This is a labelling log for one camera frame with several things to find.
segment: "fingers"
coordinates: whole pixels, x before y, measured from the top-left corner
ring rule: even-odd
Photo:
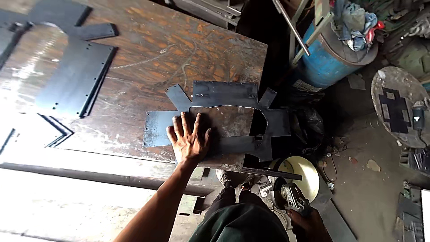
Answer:
[[[173,127],[168,126],[166,128],[166,133],[167,133],[167,137],[169,138],[170,142],[173,144],[176,143],[176,141],[178,140],[178,138],[176,137],[175,132],[173,131]]]
[[[205,145],[204,145],[204,147],[208,147],[209,146],[209,135],[210,135],[210,133],[211,133],[211,129],[209,128],[208,130],[206,130],[206,133],[205,133]]]
[[[194,122],[194,129],[193,129],[194,135],[197,135],[197,132],[199,130],[199,124],[200,124],[200,113],[197,114],[196,121]]]
[[[181,118],[182,118],[182,127],[184,129],[184,135],[190,135],[190,127],[188,126],[187,119],[185,118],[185,112],[181,112]]]
[[[309,229],[308,222],[300,215],[300,213],[290,209],[287,211],[288,217],[291,218],[291,221],[297,224],[298,226],[302,227],[305,230]]]
[[[173,129],[177,138],[184,136],[182,127],[179,128],[178,117],[173,117]]]

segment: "angle grinder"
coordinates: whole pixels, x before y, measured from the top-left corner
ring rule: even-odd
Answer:
[[[280,210],[292,209],[306,217],[312,211],[310,202],[295,183],[278,177],[269,190],[269,197],[273,205]]]

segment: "dark green shirt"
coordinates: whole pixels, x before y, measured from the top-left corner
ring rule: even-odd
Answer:
[[[239,203],[221,208],[202,221],[189,241],[289,242],[289,239],[273,212],[254,204]]]

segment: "blue barrel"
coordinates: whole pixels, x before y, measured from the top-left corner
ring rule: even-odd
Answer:
[[[303,37],[304,42],[308,40],[314,30],[314,24],[311,23]],[[378,53],[378,44],[376,40],[373,41],[373,46],[367,54],[366,50],[355,53],[338,40],[337,35],[328,24],[311,44],[309,51],[310,56],[304,54],[300,59],[298,70],[304,82],[325,89],[371,63]]]

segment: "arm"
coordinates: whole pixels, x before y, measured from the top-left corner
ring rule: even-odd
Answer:
[[[191,132],[184,112],[181,113],[181,120],[173,117],[173,127],[167,127],[166,131],[178,165],[155,195],[120,232],[115,242],[169,240],[182,193],[191,173],[209,148],[210,129],[206,131],[204,139],[200,138],[199,121],[200,113],[197,114],[194,130]]]

